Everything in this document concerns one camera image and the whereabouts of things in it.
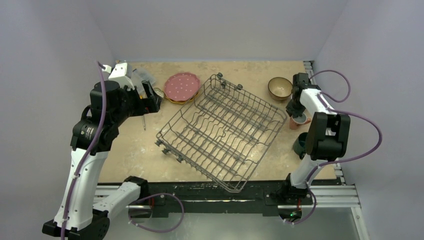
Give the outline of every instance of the pink plate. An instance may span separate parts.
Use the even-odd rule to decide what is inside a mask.
[[[190,72],[177,73],[165,82],[164,92],[167,98],[176,102],[185,102],[193,97],[200,88],[200,80]]]

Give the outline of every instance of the dishwasher rack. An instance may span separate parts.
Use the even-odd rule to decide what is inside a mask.
[[[238,193],[287,118],[283,110],[218,73],[165,124],[156,145],[164,145],[164,154],[171,152],[228,192]]]

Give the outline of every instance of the bowl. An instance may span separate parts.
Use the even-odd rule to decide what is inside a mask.
[[[274,77],[268,82],[268,92],[272,99],[283,101],[292,94],[293,84],[284,77]]]

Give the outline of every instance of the mug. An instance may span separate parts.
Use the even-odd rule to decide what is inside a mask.
[[[293,118],[293,116],[290,117],[290,123],[288,124],[289,128],[291,130],[296,130],[300,126],[303,126],[305,124],[308,124],[311,122],[311,118],[306,117],[305,113],[302,113],[302,116]]]

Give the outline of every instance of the table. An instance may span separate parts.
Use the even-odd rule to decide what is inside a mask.
[[[243,89],[265,101],[285,109],[288,101],[273,100],[268,94],[268,81],[274,77],[292,80],[294,74],[305,73],[301,61],[220,61],[220,62],[131,62],[133,68],[143,67],[156,78],[153,87],[163,89],[166,80],[182,72],[196,74],[204,83],[218,72]],[[122,182],[128,176],[141,177],[149,182],[209,181],[187,163],[179,163],[172,154],[163,154],[162,147],[155,145],[156,134],[181,107],[164,99],[158,113],[145,115],[146,130],[142,117],[130,117],[119,127],[119,136],[100,173],[99,182]],[[300,133],[307,132],[309,124],[290,130],[288,121],[272,143],[264,159],[250,180],[283,180],[294,171],[300,159],[292,150],[293,142]],[[324,167],[316,179],[335,179],[332,165]]]

